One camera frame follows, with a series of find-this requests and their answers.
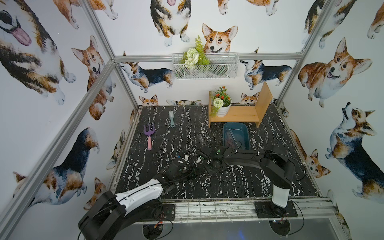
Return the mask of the teal plastic storage box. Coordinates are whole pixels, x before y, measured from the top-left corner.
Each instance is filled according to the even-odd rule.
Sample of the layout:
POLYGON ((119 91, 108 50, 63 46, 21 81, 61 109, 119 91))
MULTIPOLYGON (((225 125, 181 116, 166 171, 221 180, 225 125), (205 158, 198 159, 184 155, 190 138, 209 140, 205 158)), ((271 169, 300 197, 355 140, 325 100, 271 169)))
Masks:
POLYGON ((240 142, 241 147, 236 150, 250 150, 250 138, 248 128, 243 123, 225 123, 223 126, 223 146, 225 147, 224 137, 226 130, 232 130, 235 140, 240 142))

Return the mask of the smoky large triangle ruler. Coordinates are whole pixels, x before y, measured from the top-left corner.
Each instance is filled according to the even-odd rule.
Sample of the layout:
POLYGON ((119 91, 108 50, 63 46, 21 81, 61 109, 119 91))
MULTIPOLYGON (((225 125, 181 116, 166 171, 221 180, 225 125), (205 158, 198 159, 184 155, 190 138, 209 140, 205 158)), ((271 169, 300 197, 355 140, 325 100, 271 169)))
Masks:
POLYGON ((224 142, 226 148, 239 149, 241 147, 240 142, 235 140, 233 132, 230 129, 225 131, 224 142))

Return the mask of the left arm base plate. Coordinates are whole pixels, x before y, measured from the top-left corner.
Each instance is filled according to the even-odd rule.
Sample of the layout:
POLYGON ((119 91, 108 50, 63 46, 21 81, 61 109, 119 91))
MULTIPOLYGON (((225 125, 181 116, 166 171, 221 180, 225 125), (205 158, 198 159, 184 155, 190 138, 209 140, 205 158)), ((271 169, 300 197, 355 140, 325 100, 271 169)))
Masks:
POLYGON ((163 219, 168 219, 171 221, 175 220, 176 215, 176 205, 175 204, 165 204, 159 207, 156 207, 151 213, 148 211, 144 214, 143 217, 140 217, 138 222, 158 222, 163 219))

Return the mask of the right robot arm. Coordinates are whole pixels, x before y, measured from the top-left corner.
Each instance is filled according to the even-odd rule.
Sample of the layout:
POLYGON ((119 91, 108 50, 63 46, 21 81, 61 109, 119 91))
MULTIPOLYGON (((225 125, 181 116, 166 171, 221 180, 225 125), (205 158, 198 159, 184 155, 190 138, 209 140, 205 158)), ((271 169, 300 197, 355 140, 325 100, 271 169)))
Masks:
POLYGON ((242 166, 261 169, 273 184, 272 204, 284 209, 288 205, 290 189, 296 171, 289 157, 274 152, 274 148, 244 150, 219 147, 203 147, 199 156, 203 166, 210 174, 228 166, 242 166))

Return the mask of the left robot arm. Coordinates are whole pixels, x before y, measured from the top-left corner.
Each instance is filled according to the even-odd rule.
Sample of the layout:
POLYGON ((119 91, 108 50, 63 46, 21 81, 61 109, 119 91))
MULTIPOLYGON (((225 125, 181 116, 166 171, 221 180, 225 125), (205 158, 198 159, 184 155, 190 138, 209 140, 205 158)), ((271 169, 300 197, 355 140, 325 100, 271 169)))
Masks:
POLYGON ((79 221, 86 240, 112 240, 122 229, 143 221, 161 222, 165 216, 159 198, 179 184, 196 178, 200 169, 177 157, 147 183, 124 193, 103 193, 79 221))

